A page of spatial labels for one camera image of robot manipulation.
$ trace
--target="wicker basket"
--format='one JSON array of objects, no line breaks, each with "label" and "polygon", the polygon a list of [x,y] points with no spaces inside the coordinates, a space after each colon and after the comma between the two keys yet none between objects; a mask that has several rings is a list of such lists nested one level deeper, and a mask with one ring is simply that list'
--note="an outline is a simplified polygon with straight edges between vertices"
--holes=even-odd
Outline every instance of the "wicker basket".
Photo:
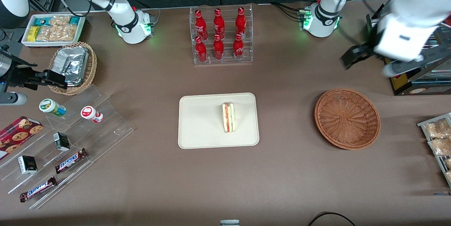
[{"label": "wicker basket", "polygon": [[[77,42],[77,43],[74,43],[71,45],[63,46],[63,48],[74,48],[76,46],[83,46],[84,48],[87,48],[89,51],[89,57],[87,60],[85,75],[83,78],[84,82],[82,83],[82,85],[80,85],[78,87],[68,87],[66,90],[61,89],[56,86],[49,86],[50,90],[52,90],[55,93],[64,94],[67,96],[77,95],[77,94],[83,92],[85,89],[87,89],[92,84],[92,81],[94,80],[95,69],[97,68],[97,57],[95,56],[94,51],[88,44],[83,43],[83,42]],[[55,61],[55,57],[56,57],[56,53],[53,55],[53,58],[50,61],[49,69],[52,68],[53,62]]]},{"label": "wicker basket", "polygon": [[379,135],[381,121],[374,105],[357,91],[338,88],[322,94],[315,106],[322,135],[342,149],[363,149]]}]

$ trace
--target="coca-cola bottle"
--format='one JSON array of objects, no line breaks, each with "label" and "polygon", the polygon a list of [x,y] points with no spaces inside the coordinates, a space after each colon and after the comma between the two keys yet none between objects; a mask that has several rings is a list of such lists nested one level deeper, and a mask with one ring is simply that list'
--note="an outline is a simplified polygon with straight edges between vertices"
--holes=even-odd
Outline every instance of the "coca-cola bottle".
[{"label": "coca-cola bottle", "polygon": [[246,17],[245,9],[243,7],[238,8],[238,16],[235,20],[236,33],[241,34],[241,38],[246,37]]},{"label": "coca-cola bottle", "polygon": [[243,59],[243,49],[245,45],[241,40],[241,34],[237,33],[235,35],[235,42],[233,42],[233,58],[236,61],[241,61]]},{"label": "coca-cola bottle", "polygon": [[205,19],[203,19],[202,12],[200,10],[196,10],[194,14],[196,15],[196,30],[198,35],[201,37],[202,41],[205,41],[208,39]]},{"label": "coca-cola bottle", "polygon": [[198,56],[199,62],[206,62],[206,47],[205,44],[202,42],[202,39],[200,36],[196,36],[196,54]]},{"label": "coca-cola bottle", "polygon": [[221,39],[226,37],[226,29],[224,24],[224,18],[222,18],[221,10],[219,8],[215,9],[215,19],[213,19],[213,24],[215,25],[215,33],[221,36]]},{"label": "coca-cola bottle", "polygon": [[220,61],[224,55],[224,43],[222,43],[221,36],[218,33],[215,34],[213,49],[215,51],[215,58]]}]

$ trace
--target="red cookie box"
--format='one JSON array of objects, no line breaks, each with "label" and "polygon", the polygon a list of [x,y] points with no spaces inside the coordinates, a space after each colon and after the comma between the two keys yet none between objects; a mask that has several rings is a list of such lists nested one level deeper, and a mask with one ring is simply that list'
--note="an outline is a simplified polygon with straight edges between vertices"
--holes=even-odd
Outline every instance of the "red cookie box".
[{"label": "red cookie box", "polygon": [[0,160],[17,149],[36,133],[42,130],[42,124],[27,117],[16,119],[0,131]]}]

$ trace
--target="brown tabletop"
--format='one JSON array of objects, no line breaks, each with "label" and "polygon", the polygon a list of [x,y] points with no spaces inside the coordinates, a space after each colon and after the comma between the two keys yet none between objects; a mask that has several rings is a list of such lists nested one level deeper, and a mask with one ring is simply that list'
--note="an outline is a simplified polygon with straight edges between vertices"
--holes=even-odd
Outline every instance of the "brown tabletop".
[{"label": "brown tabletop", "polygon": [[[450,96],[393,96],[381,61],[344,70],[339,58],[353,44],[338,30],[315,38],[273,6],[253,8],[254,62],[220,67],[194,66],[188,8],[162,10],[155,36],[138,45],[118,37],[107,13],[90,14],[81,40],[97,54],[94,83],[135,131],[39,210],[0,184],[0,225],[302,226],[322,211],[361,226],[449,225],[451,197],[433,196],[449,189],[416,123],[451,112]],[[360,40],[367,13],[349,2],[340,26]],[[20,57],[43,70],[54,52],[24,47]],[[318,132],[314,104],[338,87],[377,107],[382,128],[372,146],[346,151]],[[21,115],[44,119],[44,98],[70,98],[45,87],[16,91],[29,102],[1,107],[0,127]],[[182,96],[241,92],[257,99],[256,146],[179,148]]]}]

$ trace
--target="clear acrylic shelf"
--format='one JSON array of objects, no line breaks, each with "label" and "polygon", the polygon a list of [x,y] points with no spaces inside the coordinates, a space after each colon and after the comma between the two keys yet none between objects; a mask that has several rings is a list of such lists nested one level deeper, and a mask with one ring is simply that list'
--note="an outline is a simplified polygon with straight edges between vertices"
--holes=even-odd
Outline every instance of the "clear acrylic shelf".
[{"label": "clear acrylic shelf", "polygon": [[[245,9],[246,17],[246,37],[243,38],[245,45],[243,49],[243,59],[236,61],[233,58],[233,42],[235,41],[235,19],[238,16],[238,8],[243,7]],[[213,42],[215,29],[213,26],[213,19],[215,18],[215,9],[220,8],[222,17],[225,22],[225,38],[222,40],[224,43],[224,58],[219,61],[214,56]],[[206,30],[208,32],[208,40],[203,43],[206,46],[207,61],[199,62],[196,55],[196,42],[195,37],[198,35],[196,30],[196,16],[194,12],[200,10],[202,17],[206,22]],[[243,63],[253,61],[253,15],[252,5],[230,5],[230,6],[215,6],[215,7],[194,7],[190,8],[190,29],[191,29],[191,43],[193,45],[193,59],[194,64],[232,64]]]},{"label": "clear acrylic shelf", "polygon": [[[38,133],[41,136],[32,137],[34,139],[30,139],[21,146],[24,149],[14,155],[8,155],[9,158],[5,158],[0,165],[2,185],[7,188],[9,194],[17,196],[17,202],[19,202],[21,193],[27,192],[55,176],[58,186],[50,188],[43,194],[37,194],[24,203],[30,209],[41,207],[133,131],[124,117],[111,106],[108,95],[95,85],[91,85],[86,91],[74,96],[63,105],[67,109],[63,117],[49,115],[47,117],[49,123],[42,123],[44,129]],[[87,105],[95,107],[104,115],[102,122],[96,124],[80,116],[81,109]],[[66,133],[71,144],[69,151],[56,149],[53,142],[53,134],[56,132]],[[88,156],[76,162],[68,170],[56,174],[55,166],[82,148],[86,149]],[[21,174],[17,157],[22,155],[35,157],[37,173]]]}]

